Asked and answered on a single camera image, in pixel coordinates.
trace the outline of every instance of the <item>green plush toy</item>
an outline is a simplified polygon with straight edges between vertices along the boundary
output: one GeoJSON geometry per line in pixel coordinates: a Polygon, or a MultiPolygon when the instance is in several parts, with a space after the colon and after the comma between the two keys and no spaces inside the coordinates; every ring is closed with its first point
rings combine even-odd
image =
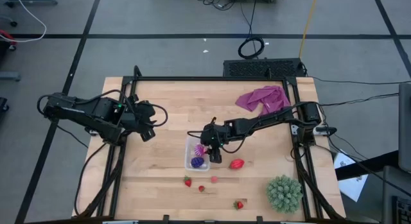
{"type": "Polygon", "coordinates": [[[277,212],[294,213],[302,198],[301,184],[285,175],[276,177],[267,185],[267,197],[277,212]]]}

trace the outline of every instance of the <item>wooden table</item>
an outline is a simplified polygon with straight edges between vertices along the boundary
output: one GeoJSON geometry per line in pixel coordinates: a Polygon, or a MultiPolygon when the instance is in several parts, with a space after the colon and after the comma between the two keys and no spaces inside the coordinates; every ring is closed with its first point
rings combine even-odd
{"type": "MultiPolygon", "coordinates": [[[[103,92],[120,89],[121,80],[106,78],[103,92]]],[[[318,100],[312,78],[298,78],[297,82],[301,101],[318,100]]],[[[295,162],[290,157],[292,141],[288,124],[255,132],[235,154],[222,151],[223,162],[212,164],[208,172],[184,169],[186,132],[202,130],[214,116],[220,124],[227,119],[256,117],[261,107],[249,112],[234,102],[238,96],[266,85],[282,86],[279,82],[138,82],[139,98],[166,108],[169,120],[155,129],[156,137],[148,142],[143,142],[139,134],[128,137],[115,218],[161,220],[169,214],[171,220],[255,221],[256,216],[262,216],[265,221],[304,220],[302,207],[295,214],[279,214],[270,208],[265,196],[271,178],[281,175],[297,178],[295,162]],[[245,161],[244,167],[238,171],[228,169],[230,161],[237,158],[245,161]],[[183,183],[184,175],[193,179],[190,188],[183,183]],[[218,183],[212,184],[211,176],[217,176],[218,183]],[[205,186],[203,193],[198,191],[200,185],[205,186]],[[236,200],[244,203],[242,210],[233,209],[236,200]]],[[[109,96],[118,99],[118,94],[109,96]]],[[[158,110],[154,119],[161,122],[164,117],[158,110]]],[[[325,137],[316,136],[316,142],[328,147],[325,137]]],[[[232,142],[227,148],[231,150],[237,145],[239,142],[232,142]]],[[[101,139],[92,137],[87,158],[99,146],[101,139]]],[[[101,150],[84,172],[78,197],[80,212],[101,187],[108,149],[101,150]]],[[[311,154],[319,189],[335,210],[345,216],[331,154],[315,146],[311,147],[311,154]]],[[[308,187],[307,192],[311,216],[315,217],[308,187]]],[[[108,192],[105,214],[111,195],[108,192]]]]}

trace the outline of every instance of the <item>clear plastic box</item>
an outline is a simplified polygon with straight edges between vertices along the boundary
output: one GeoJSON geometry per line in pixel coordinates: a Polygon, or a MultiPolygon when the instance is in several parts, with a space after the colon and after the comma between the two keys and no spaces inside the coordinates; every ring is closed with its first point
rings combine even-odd
{"type": "Polygon", "coordinates": [[[195,146],[200,144],[200,139],[195,138],[195,137],[191,137],[191,136],[187,136],[186,139],[186,157],[184,157],[184,167],[186,168],[186,170],[190,170],[190,171],[203,171],[206,172],[210,169],[210,158],[208,157],[207,154],[205,154],[203,156],[204,159],[204,163],[198,167],[198,168],[193,168],[193,166],[191,166],[191,159],[193,157],[197,157],[195,155],[194,149],[195,146]]]}

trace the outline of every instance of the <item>pink cloth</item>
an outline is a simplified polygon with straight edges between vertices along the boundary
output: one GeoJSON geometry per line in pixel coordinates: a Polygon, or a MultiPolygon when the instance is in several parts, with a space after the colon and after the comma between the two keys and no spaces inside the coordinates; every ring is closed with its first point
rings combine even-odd
{"type": "Polygon", "coordinates": [[[260,115],[269,114],[285,106],[290,106],[284,89],[278,86],[265,86],[262,89],[246,93],[237,99],[236,105],[252,112],[260,102],[263,104],[263,111],[261,111],[260,115]]]}

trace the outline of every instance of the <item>yellow cable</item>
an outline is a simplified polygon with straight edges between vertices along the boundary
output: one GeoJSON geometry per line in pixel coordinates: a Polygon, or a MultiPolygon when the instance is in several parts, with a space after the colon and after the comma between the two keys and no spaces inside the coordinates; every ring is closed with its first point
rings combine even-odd
{"type": "Polygon", "coordinates": [[[306,40],[306,34],[307,34],[307,30],[308,30],[308,25],[310,24],[311,21],[311,17],[313,16],[313,12],[314,12],[314,8],[315,8],[315,3],[317,2],[317,0],[313,1],[313,4],[311,5],[311,9],[310,9],[310,14],[308,15],[308,20],[306,23],[306,27],[304,28],[304,33],[302,34],[302,40],[301,40],[301,46],[300,46],[300,53],[298,55],[299,58],[301,58],[302,56],[302,50],[304,49],[304,43],[306,40]]]}

